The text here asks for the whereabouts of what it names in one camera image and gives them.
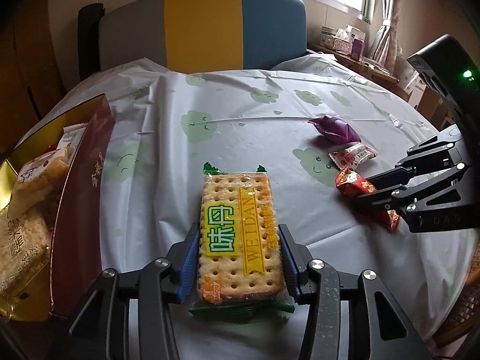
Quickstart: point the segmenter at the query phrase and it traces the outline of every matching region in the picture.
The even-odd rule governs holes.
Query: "curtain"
[[[368,52],[368,57],[393,72],[397,59],[397,26],[402,0],[382,0],[383,25],[377,32]]]

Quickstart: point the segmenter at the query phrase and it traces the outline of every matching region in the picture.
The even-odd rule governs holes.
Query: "white tablecloth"
[[[140,269],[185,237],[199,219],[205,162],[227,172],[261,164],[277,221],[287,223],[296,242],[340,271],[374,269],[428,339],[463,286],[475,232],[412,234],[401,220],[392,235],[353,212],[334,187],[337,170],[326,166],[338,147],[307,121],[340,116],[378,151],[358,168],[363,176],[390,169],[435,128],[331,57],[308,55],[277,69],[186,76],[143,59],[91,76],[35,128],[106,93],[116,125],[101,184],[104,268]],[[298,358],[306,306],[288,319],[231,325],[194,320],[187,311],[192,299],[172,307],[182,359]],[[130,329],[135,356],[135,307]]]

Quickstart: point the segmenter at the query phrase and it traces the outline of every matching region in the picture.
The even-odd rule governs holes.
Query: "table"
[[[373,81],[374,83],[380,85],[381,87],[387,89],[388,91],[408,102],[409,95],[407,95],[397,86],[399,80],[396,77],[390,74],[386,74],[381,70],[373,69],[371,65],[367,62],[355,61],[348,55],[342,54],[340,52],[331,50],[317,44],[308,44],[308,48],[318,53],[333,54],[337,61],[346,68],[360,74],[361,76],[369,79],[370,81]]]

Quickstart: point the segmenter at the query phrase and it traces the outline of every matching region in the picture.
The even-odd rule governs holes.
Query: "gift box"
[[[57,143],[63,127],[88,123],[71,162],[55,221],[50,264],[16,297],[0,296],[7,319],[41,321],[68,316],[101,273],[99,210],[103,161],[115,125],[104,94],[64,112],[0,158],[0,210],[22,166]]]
[[[365,43],[361,40],[355,39],[352,43],[352,52],[350,53],[350,57],[355,61],[361,61],[364,49]]]

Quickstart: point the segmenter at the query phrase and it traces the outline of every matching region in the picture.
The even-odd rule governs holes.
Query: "red candy wrapper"
[[[335,179],[335,185],[337,189],[344,195],[350,198],[355,196],[364,195],[365,193],[372,193],[377,190],[372,183],[364,179],[358,173],[345,166],[340,171]],[[391,233],[397,232],[398,223],[400,221],[400,215],[395,210],[388,211],[373,211],[374,216],[387,227]]]
[[[377,156],[377,152],[365,146],[363,143],[356,143],[344,150],[335,151],[328,156],[335,162],[338,169],[348,167],[351,170],[357,169],[360,164]]]

